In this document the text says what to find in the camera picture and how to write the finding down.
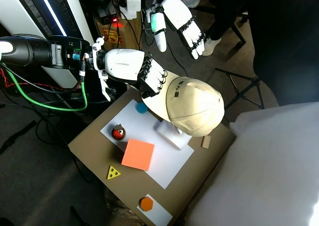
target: white led light strip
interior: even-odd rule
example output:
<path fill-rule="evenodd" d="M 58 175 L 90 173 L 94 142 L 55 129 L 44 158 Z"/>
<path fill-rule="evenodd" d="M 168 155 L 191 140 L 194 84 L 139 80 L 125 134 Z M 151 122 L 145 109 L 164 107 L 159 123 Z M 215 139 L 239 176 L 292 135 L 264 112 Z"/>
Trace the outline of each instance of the white led light strip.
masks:
<path fill-rule="evenodd" d="M 63 36 L 66 36 L 66 33 L 65 33 L 65 31 L 64 31 L 64 29 L 63 29 L 63 27 L 62 27 L 62 25 L 61 25 L 61 23 L 60 23 L 60 21 L 59 21 L 59 19 L 57 18 L 55 12 L 53 11 L 53 9 L 52 9 L 52 7 L 51 7 L 49 1 L 48 1 L 48 0 L 43 0 L 43 1 L 45 2 L 47 8 L 49 9 L 49 11 L 50 11 L 52 17 L 54 18 L 54 20 L 55 20 L 56 24 L 58 25 L 60 31 L 62 32 Z"/>

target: yellow triangle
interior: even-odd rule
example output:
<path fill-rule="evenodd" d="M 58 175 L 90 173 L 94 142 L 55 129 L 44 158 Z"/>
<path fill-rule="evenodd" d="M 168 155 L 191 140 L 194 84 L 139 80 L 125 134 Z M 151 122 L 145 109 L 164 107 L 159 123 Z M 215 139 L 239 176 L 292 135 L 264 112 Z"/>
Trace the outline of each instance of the yellow triangle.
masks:
<path fill-rule="evenodd" d="M 108 173 L 108 180 L 113 179 L 117 176 L 121 175 L 119 171 L 117 171 L 112 165 L 110 165 L 109 173 Z"/>

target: black cylinder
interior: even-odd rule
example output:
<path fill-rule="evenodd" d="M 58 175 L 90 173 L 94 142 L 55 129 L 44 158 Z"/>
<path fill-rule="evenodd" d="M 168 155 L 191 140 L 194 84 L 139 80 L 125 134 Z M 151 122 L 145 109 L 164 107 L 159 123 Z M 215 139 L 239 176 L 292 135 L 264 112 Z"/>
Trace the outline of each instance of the black cylinder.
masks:
<path fill-rule="evenodd" d="M 51 44 L 45 40 L 11 36 L 1 37 L 0 41 L 13 45 L 12 52 L 2 54 L 1 62 L 28 66 L 52 64 Z"/>

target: gray concrete floor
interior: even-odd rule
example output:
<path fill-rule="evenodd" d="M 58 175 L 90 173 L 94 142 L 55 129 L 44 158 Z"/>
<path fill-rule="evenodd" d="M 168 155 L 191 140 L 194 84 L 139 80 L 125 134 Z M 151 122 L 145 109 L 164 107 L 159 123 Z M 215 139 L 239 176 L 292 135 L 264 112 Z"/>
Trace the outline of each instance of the gray concrete floor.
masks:
<path fill-rule="evenodd" d="M 214 21 L 210 14 L 192 12 L 203 31 Z M 189 56 L 175 32 L 168 29 L 166 37 L 188 75 L 210 84 L 222 94 L 224 102 L 227 103 L 234 97 L 235 92 L 228 77 L 214 72 L 214 68 L 254 77 L 254 48 L 249 23 L 245 23 L 241 31 L 247 39 L 241 49 L 235 51 L 234 46 L 239 39 L 229 30 L 211 56 L 200 57 L 198 60 Z M 154 44 L 149 47 L 144 41 L 143 50 L 151 52 L 165 69 L 184 76 L 184 71 L 175 63 L 169 50 L 160 53 Z M 246 80 L 234 79 L 239 89 L 249 84 Z M 261 90 L 265 106 L 277 106 L 276 99 L 267 86 L 261 84 Z M 255 89 L 250 90 L 247 96 L 258 101 Z M 25 104 L 22 99 L 14 99 Z M 1 92 L 0 102 L 8 102 Z M 226 117 L 234 121 L 239 113 L 257 109 L 253 104 L 239 100 L 226 112 Z M 14 106 L 0 109 L 0 145 L 33 119 L 39 120 L 39 117 L 30 110 Z M 68 152 L 40 142 L 35 137 L 34 129 L 21 136 L 12 147 L 0 155 L 0 166 L 0 217 L 11 219 L 17 226 L 78 225 L 71 217 L 70 206 L 74 206 L 91 226 L 136 225 L 123 219 L 114 220 L 107 210 L 97 180 L 92 184 L 85 183 Z"/>

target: cardboard box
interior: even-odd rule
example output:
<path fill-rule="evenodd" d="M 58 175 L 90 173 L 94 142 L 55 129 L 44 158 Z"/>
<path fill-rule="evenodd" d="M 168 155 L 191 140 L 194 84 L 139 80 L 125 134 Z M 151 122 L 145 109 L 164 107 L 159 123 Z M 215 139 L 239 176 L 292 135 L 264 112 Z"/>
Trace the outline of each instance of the cardboard box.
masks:
<path fill-rule="evenodd" d="M 137 209 L 140 199 L 147 194 L 173 216 L 169 222 L 172 225 L 218 164 L 235 136 L 220 124 L 209 134 L 211 141 L 208 149 L 201 147 L 203 137 L 193 137 L 189 142 L 189 146 L 194 149 L 193 154 L 170 185 L 163 189 L 146 172 L 121 165 L 123 152 L 100 132 L 132 99 L 142 101 L 140 93 L 130 88 L 84 129 L 69 147 L 147 225 L 154 224 Z M 107 180 L 110 165 L 121 173 L 120 177 Z"/>
<path fill-rule="evenodd" d="M 140 36 L 142 33 L 142 23 L 141 23 L 141 13 L 138 12 L 138 17 L 132 20 L 129 20 L 137 41 L 140 41 Z M 102 25 L 99 21 L 97 21 L 97 27 L 99 29 L 100 35 L 104 36 L 104 48 L 105 50 L 111 50 L 114 48 L 131 48 L 131 49 L 139 49 L 139 45 L 134 37 L 133 30 L 129 25 L 126 19 L 120 19 L 118 23 L 112 23 L 108 25 Z"/>

